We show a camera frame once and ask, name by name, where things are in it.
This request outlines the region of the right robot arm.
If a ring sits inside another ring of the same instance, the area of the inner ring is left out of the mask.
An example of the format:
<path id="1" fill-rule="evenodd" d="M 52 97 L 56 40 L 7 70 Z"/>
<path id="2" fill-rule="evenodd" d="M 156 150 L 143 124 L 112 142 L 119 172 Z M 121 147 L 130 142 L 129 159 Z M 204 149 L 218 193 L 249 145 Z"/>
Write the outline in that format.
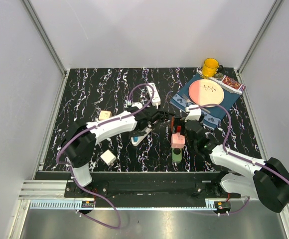
<path id="1" fill-rule="evenodd" d="M 289 204 L 289 172 L 280 160 L 274 157 L 257 159 L 230 151 L 206 134 L 201 120 L 173 117 L 171 131 L 184 136 L 201 159 L 227 168 L 211 185 L 214 196 L 245 195 L 258 199 L 275 213 L 280 213 Z"/>

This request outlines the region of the pink cube socket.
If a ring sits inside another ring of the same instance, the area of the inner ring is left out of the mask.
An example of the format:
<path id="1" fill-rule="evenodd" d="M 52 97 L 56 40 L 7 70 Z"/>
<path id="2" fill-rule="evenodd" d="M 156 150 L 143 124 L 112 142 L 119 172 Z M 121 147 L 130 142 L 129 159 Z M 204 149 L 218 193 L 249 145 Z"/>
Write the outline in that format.
<path id="1" fill-rule="evenodd" d="M 171 136 L 171 148 L 182 149 L 185 146 L 185 136 L 179 132 L 172 134 Z"/>

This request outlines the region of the green power strip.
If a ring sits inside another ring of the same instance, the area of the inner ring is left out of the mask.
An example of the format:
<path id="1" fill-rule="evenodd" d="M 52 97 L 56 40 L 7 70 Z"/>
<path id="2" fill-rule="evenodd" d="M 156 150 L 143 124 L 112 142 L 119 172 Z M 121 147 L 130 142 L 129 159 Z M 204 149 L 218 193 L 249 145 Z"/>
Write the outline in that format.
<path id="1" fill-rule="evenodd" d="M 172 162 L 180 163 L 182 161 L 182 149 L 172 148 Z"/>

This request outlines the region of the red cube socket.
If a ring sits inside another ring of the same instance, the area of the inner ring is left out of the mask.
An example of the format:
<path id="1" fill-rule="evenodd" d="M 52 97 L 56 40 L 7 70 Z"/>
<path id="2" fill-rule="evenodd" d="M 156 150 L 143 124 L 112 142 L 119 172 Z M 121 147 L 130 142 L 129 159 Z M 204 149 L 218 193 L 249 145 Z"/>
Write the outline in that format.
<path id="1" fill-rule="evenodd" d="M 172 134 L 181 133 L 183 126 L 183 120 L 181 117 L 173 117 L 171 120 L 171 132 Z"/>

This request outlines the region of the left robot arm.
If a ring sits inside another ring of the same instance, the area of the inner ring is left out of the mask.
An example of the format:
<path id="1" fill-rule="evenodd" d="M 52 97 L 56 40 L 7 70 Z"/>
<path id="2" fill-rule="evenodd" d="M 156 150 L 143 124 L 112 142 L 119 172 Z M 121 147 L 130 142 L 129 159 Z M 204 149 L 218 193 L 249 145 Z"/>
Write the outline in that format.
<path id="1" fill-rule="evenodd" d="M 72 176 L 77 182 L 75 191 L 81 197 L 88 197 L 92 193 L 89 162 L 97 144 L 124 132 L 141 133 L 161 118 L 162 114 L 155 107 L 128 107 L 126 111 L 109 119 L 81 126 L 74 124 L 56 159 L 60 159 L 62 154 L 68 157 Z"/>

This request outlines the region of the white triangular power strip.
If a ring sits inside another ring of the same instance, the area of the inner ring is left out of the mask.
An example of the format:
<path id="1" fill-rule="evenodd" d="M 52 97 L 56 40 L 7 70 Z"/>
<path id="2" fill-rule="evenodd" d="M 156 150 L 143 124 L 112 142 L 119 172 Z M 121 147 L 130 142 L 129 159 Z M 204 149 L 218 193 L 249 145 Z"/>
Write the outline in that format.
<path id="1" fill-rule="evenodd" d="M 145 130 L 139 131 L 135 134 L 135 136 L 131 137 L 131 143 L 133 146 L 138 146 L 151 132 L 150 128 L 146 128 Z"/>

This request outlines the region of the white rectangular power strip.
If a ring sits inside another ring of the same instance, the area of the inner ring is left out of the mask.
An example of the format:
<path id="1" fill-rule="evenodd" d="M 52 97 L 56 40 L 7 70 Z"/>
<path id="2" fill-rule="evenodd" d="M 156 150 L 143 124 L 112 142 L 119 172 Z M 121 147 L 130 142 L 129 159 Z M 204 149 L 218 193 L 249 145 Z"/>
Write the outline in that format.
<path id="1" fill-rule="evenodd" d="M 147 92 L 149 97 L 152 98 L 151 104 L 155 106 L 157 109 L 161 104 L 161 98 L 155 86 L 155 83 L 148 83 Z"/>

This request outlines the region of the beige cube socket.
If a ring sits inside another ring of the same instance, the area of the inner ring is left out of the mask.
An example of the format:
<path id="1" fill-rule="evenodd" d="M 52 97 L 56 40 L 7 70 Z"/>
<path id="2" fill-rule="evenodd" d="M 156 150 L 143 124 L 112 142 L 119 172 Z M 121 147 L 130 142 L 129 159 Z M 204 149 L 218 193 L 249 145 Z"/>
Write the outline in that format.
<path id="1" fill-rule="evenodd" d="M 106 120 L 112 117 L 111 111 L 101 110 L 98 119 L 99 120 Z"/>

